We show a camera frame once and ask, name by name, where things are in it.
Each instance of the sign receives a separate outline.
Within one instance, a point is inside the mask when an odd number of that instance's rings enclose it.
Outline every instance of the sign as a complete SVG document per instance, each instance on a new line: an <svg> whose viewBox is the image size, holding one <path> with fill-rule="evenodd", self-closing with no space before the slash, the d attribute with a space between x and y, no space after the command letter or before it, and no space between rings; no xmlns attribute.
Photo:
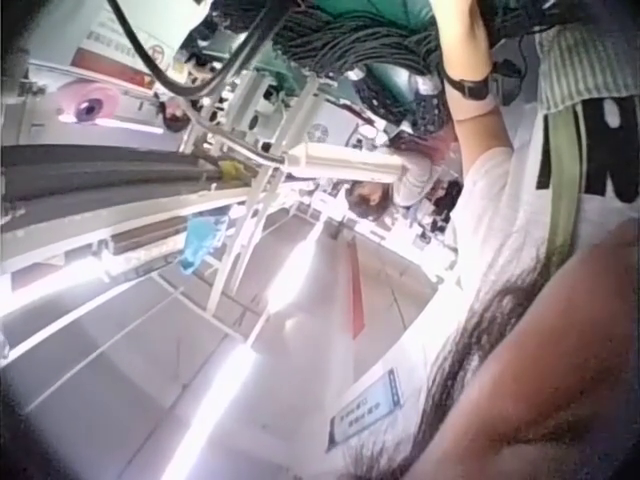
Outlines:
<svg viewBox="0 0 640 480"><path fill-rule="evenodd" d="M327 451L364 432L401 406L398 376L391 369L331 418Z"/></svg>
<svg viewBox="0 0 640 480"><path fill-rule="evenodd" d="M166 43L134 25L149 55L167 71L175 51ZM154 79L133 50L111 9L106 6L76 50L71 65L151 89Z"/></svg>

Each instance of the red stripe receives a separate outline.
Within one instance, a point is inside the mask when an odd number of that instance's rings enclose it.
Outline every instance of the red stripe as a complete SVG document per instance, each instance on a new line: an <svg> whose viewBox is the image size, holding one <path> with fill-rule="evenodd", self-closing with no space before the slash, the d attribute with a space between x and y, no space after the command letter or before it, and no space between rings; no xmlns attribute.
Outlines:
<svg viewBox="0 0 640 480"><path fill-rule="evenodd" d="M364 303L362 301L362 279L360 277L360 261L358 247L355 240L347 243L349 263L351 265L351 322L353 325L353 339L364 330Z"/></svg>
<svg viewBox="0 0 640 480"><path fill-rule="evenodd" d="M153 77L148 73L84 48L76 50L71 60L71 66L116 78L142 88L151 89L155 83Z"/></svg>

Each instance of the black wristband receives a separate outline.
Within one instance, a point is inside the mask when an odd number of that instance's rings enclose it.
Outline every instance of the black wristband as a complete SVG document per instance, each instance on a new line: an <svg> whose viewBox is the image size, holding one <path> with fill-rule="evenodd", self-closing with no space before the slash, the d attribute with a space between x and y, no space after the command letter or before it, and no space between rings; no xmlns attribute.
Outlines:
<svg viewBox="0 0 640 480"><path fill-rule="evenodd" d="M482 101L485 100L491 93L489 89L489 77L487 75L482 80L454 80L449 76L447 71L442 68L442 78L449 84L451 88L459 92L464 98L469 100Z"/></svg>

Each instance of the wire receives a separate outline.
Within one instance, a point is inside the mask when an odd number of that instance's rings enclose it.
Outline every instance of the wire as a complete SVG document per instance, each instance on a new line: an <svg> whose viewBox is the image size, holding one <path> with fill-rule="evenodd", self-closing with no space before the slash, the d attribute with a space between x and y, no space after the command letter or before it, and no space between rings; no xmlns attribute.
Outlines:
<svg viewBox="0 0 640 480"><path fill-rule="evenodd" d="M565 0L544 8L537 0L519 0L511 6L497 0L480 0L492 46L506 38L518 38L580 19L576 8L579 4L579 0ZM216 0L212 14L224 28L244 33L264 5L265 0ZM384 18L375 8L374 13L331 15L310 1L304 5L304 9L292 12L273 36L277 52L320 78L337 80L356 68L365 71L365 78L354 81L354 88L374 115L396 126L408 119L418 130L430 130L422 125L424 116L416 111L419 110L416 102L405 105L367 67L390 64L420 76L437 72L441 60L432 15L416 30ZM374 0L368 5L375 5Z"/></svg>
<svg viewBox="0 0 640 480"><path fill-rule="evenodd" d="M270 0L265 3L264 8L254 17L250 33L233 51L231 57L224 63L222 68L210 79L194 87L178 83L169 77L149 55L118 1L107 0L107 3L113 10L116 20L134 51L155 80L170 93L178 97L191 99L215 95L224 89L228 81L233 80L243 70L247 69L283 24L287 14L294 8L294 3L288 0Z"/></svg>

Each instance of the woman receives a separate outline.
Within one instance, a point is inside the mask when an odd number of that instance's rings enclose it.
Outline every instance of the woman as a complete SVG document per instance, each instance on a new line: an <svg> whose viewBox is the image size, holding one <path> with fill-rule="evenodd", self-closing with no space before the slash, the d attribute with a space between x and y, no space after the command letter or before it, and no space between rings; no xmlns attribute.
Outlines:
<svg viewBox="0 0 640 480"><path fill-rule="evenodd" d="M421 141L392 140L389 151L402 157L402 175L393 184L353 182L346 192L349 209L359 218L376 222L392 205L410 208L422 200L443 171L455 141L452 127L447 124Z"/></svg>
<svg viewBox="0 0 640 480"><path fill-rule="evenodd" d="M585 26L543 34L539 115L514 151L483 92L492 61L476 1L431 5L462 151L452 217L473 303L434 367L409 452L361 457L354 478L609 478L640 430L638 52ZM576 155L558 155L558 141ZM556 248L551 157L585 172L572 238Z"/></svg>

